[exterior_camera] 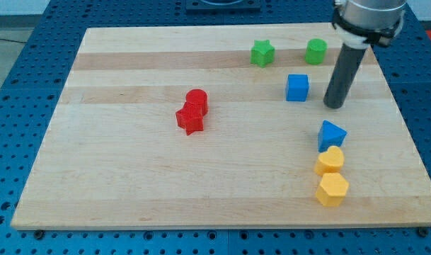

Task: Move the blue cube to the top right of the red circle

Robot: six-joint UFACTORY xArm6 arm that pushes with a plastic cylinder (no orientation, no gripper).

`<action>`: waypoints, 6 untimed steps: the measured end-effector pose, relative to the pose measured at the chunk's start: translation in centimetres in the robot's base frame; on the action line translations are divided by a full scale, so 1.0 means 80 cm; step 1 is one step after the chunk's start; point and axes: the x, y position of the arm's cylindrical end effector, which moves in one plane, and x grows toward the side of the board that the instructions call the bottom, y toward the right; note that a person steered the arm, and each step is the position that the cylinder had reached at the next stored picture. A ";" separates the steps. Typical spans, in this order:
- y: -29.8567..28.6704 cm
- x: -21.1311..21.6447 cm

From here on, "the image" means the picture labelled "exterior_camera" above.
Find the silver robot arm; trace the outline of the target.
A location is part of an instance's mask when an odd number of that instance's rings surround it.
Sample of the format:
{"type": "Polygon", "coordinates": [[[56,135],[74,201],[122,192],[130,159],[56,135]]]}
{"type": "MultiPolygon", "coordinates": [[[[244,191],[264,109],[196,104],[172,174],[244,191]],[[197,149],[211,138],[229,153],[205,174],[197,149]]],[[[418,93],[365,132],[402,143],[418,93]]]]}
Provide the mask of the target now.
{"type": "Polygon", "coordinates": [[[334,0],[332,26],[356,50],[388,47],[403,28],[406,0],[334,0]]]}

